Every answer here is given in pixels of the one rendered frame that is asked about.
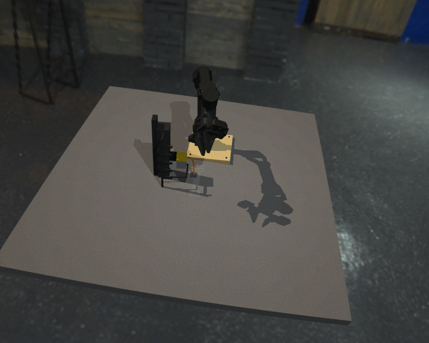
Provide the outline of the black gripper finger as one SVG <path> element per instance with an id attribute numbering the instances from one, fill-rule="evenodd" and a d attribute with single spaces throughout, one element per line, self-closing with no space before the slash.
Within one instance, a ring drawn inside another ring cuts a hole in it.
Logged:
<path id="1" fill-rule="evenodd" d="M 213 143 L 215 141 L 215 139 L 220 136 L 220 133 L 217 132 L 213 132 L 210 130 L 205 130 L 203 132 L 203 137 L 204 137 L 204 142 L 205 142 L 205 148 L 206 148 L 206 152 L 210 153 Z"/>
<path id="2" fill-rule="evenodd" d="M 205 151 L 206 151 L 204 139 L 200 138 L 200 137 L 195 137 L 195 138 L 193 138 L 193 140 L 196 142 L 196 144 L 200 150 L 201 155 L 204 156 Z"/>

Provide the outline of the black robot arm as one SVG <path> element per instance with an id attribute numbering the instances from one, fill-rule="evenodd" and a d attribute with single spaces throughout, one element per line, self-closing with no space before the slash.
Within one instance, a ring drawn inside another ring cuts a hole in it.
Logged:
<path id="1" fill-rule="evenodd" d="M 198 97 L 198 115 L 194 120 L 193 133 L 200 133 L 200 131 L 197 130 L 200 126 L 198 117 L 200 117 L 202 112 L 213 112 L 216 114 L 216 106 L 220 92 L 215 86 L 215 83 L 212 82 L 212 71 L 209 70 L 207 66 L 199 66 L 193 71 L 193 83 L 197 90 Z M 221 135 L 217 138 L 223 139 L 227 135 L 229 128 L 224 132 L 221 131 L 221 128 L 219 129 Z"/>

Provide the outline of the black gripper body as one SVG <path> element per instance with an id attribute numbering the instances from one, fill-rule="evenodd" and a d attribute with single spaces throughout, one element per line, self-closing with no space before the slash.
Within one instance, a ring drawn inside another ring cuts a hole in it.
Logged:
<path id="1" fill-rule="evenodd" d="M 200 121 L 200 126 L 197 128 L 197 130 L 200 131 L 200 133 L 194 132 L 193 134 L 188 136 L 189 142 L 196 143 L 193 140 L 193 138 L 195 137 L 200 137 L 204 139 L 203 132 L 205 130 L 210 130 L 219 133 L 219 128 L 221 128 L 222 132 L 228 129 L 227 123 L 225 121 L 219 120 L 213 112 L 202 112 L 200 114 L 200 117 L 198 117 L 198 120 Z"/>

